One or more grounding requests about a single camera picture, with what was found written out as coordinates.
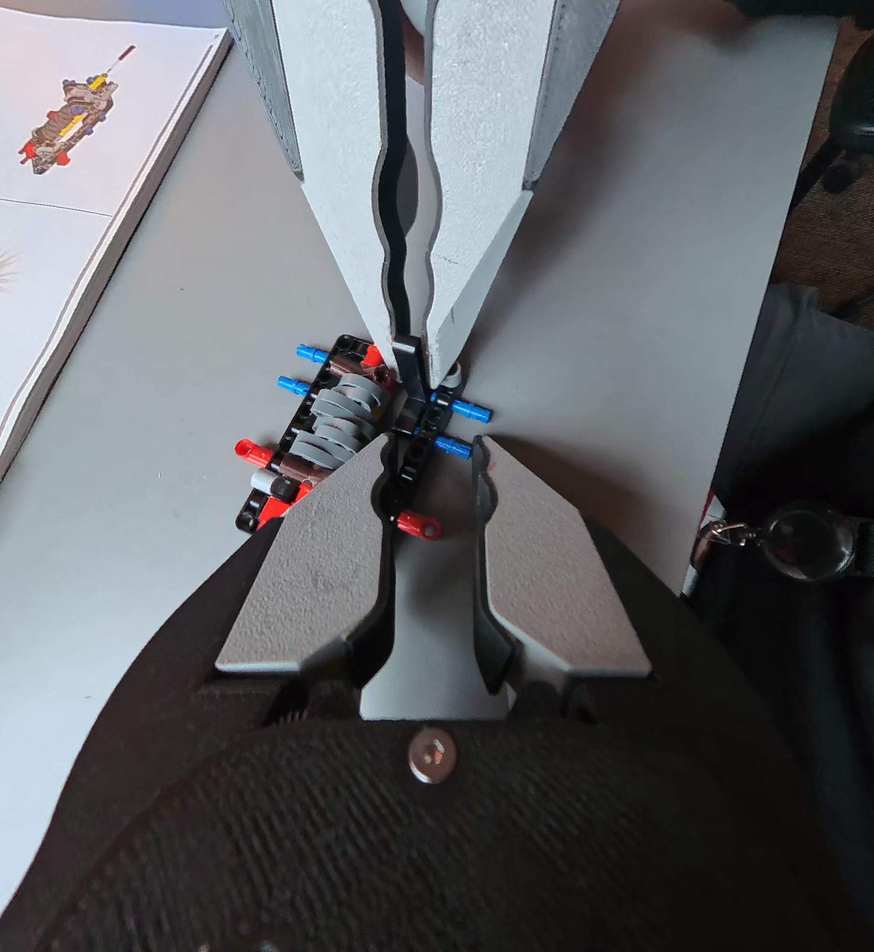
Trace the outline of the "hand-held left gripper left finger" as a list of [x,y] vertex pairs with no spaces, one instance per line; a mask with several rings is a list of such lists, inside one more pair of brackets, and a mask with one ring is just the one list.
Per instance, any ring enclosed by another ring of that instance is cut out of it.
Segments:
[[223,674],[365,687],[394,641],[392,528],[381,508],[394,438],[381,435],[282,520],[216,659]]

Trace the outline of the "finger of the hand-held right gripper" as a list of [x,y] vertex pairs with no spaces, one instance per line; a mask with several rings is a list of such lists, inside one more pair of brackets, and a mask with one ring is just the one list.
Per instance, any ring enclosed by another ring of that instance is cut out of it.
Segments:
[[423,40],[438,193],[427,263],[429,378],[459,358],[619,1],[408,2]]
[[225,1],[291,171],[384,363],[410,332],[399,2]]

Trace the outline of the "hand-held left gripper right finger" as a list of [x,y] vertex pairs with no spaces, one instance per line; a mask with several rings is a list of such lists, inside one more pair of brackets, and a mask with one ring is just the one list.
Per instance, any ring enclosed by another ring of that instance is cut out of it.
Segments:
[[489,436],[472,448],[474,655],[492,695],[645,679],[651,662],[579,510]]

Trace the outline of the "lego engine frame assembly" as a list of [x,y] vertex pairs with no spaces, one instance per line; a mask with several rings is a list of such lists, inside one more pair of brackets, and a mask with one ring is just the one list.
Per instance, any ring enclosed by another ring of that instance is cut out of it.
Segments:
[[310,382],[281,376],[277,386],[300,397],[300,403],[277,443],[242,439],[236,455],[253,466],[251,491],[240,508],[236,528],[253,534],[272,520],[282,520],[321,482],[340,470],[382,434],[396,444],[383,495],[385,517],[405,534],[427,541],[440,538],[442,528],[431,517],[411,509],[433,452],[469,459],[471,446],[445,433],[457,415],[480,423],[492,413],[462,399],[463,373],[455,364],[431,388],[436,409],[428,413],[419,433],[405,437],[394,431],[404,392],[397,371],[389,368],[371,341],[340,336],[329,351],[300,345],[297,356],[317,364]]

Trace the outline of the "black badge reel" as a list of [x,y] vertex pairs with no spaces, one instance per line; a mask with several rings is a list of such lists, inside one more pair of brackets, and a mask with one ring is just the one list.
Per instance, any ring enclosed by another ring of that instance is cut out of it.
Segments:
[[767,563],[788,579],[824,583],[855,561],[859,524],[830,506],[795,502],[765,519],[759,544]]
[[744,521],[732,520],[713,490],[708,492],[703,515],[693,541],[682,595],[692,594],[708,554],[717,546],[742,547],[757,544],[761,530]]

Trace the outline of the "white instruction booklet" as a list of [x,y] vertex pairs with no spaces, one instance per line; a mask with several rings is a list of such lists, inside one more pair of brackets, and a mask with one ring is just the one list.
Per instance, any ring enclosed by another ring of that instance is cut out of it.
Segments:
[[0,6],[0,482],[230,40]]

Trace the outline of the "person's grey trouser leg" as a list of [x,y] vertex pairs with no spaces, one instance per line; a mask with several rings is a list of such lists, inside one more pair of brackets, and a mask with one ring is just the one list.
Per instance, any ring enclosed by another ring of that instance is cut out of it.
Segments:
[[821,309],[819,292],[769,284],[711,491],[728,507],[781,455],[874,403],[874,329]]

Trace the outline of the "person's torso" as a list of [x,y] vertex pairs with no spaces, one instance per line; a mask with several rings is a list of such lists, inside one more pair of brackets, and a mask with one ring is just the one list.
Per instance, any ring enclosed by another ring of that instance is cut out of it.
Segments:
[[767,563],[759,541],[717,545],[689,603],[765,701],[874,925],[874,403],[767,464],[726,509],[760,529],[795,502],[859,521],[845,575],[794,581]]

